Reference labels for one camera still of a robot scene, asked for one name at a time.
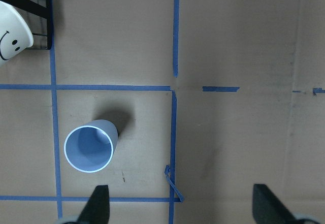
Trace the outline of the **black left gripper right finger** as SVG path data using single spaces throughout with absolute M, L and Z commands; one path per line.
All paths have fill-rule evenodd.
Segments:
M 254 184 L 252 215 L 256 223 L 294 223 L 296 218 L 265 184 Z

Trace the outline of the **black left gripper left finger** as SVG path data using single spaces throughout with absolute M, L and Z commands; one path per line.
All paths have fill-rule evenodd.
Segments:
M 107 185 L 98 185 L 80 213 L 77 223 L 106 224 L 109 222 L 109 218 L 109 188 Z

